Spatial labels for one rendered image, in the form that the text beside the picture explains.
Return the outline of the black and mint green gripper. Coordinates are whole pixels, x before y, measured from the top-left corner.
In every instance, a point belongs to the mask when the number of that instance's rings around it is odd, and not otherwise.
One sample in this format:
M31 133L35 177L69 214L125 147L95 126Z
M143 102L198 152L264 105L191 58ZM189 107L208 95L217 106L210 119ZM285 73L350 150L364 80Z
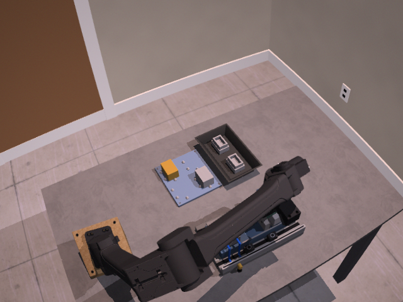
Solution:
M267 215L265 215L263 218L265 218L265 217L269 218L269 217L273 216L275 213L277 213L277 212L276 212L276 209L270 211L270 212L269 212Z

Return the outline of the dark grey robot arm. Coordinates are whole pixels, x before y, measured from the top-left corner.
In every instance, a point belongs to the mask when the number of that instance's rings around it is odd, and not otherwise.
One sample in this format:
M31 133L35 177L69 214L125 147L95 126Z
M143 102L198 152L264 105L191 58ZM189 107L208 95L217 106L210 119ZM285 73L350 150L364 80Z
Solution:
M291 198L304 189L300 178L308 172L307 161L300 156L280 162L265 172L264 183L254 194L209 226L195 234L189 226L177 228L157 242L157 250L142 258L121 249L110 226L84 234L89 253L96 268L128 283L140 302L179 288L191 291L213 275L209 264L217 254L270 211L276 209L285 226L300 218Z

